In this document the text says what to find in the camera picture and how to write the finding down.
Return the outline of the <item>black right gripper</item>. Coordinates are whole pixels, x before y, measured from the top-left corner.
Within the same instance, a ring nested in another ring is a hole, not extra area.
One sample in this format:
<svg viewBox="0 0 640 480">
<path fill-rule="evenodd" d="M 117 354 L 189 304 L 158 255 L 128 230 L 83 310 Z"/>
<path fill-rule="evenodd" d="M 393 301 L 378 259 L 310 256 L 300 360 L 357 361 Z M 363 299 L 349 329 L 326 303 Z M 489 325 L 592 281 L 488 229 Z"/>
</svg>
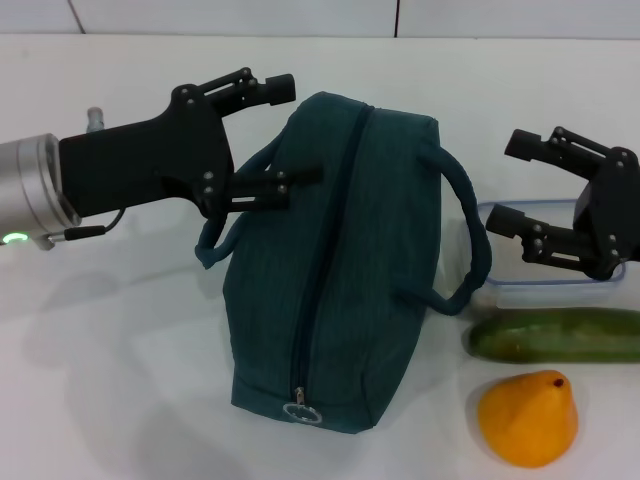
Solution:
<svg viewBox="0 0 640 480">
<path fill-rule="evenodd" d="M 622 147 L 608 148 L 564 127 L 548 140 L 516 129 L 504 154 L 539 161 L 577 176 L 587 176 L 574 213 L 573 228 L 553 226 L 496 204 L 486 230 L 519 237 L 522 259 L 608 280 L 617 267 L 639 260 L 639 160 Z"/>
</svg>

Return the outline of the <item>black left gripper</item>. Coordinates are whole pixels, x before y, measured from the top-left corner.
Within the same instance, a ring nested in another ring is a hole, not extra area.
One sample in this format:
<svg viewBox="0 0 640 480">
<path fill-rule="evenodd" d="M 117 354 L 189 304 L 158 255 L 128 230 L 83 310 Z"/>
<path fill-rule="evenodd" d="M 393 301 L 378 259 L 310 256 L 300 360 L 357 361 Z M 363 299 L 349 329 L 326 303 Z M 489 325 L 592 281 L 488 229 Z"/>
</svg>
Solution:
<svg viewBox="0 0 640 480">
<path fill-rule="evenodd" d="M 167 198 L 193 202 L 205 218 L 286 209 L 291 188 L 320 183 L 323 167 L 231 173 L 222 118 L 295 99 L 292 74 L 260 82 L 249 67 L 179 86 L 153 119 L 62 139 L 63 194 L 82 217 Z"/>
</svg>

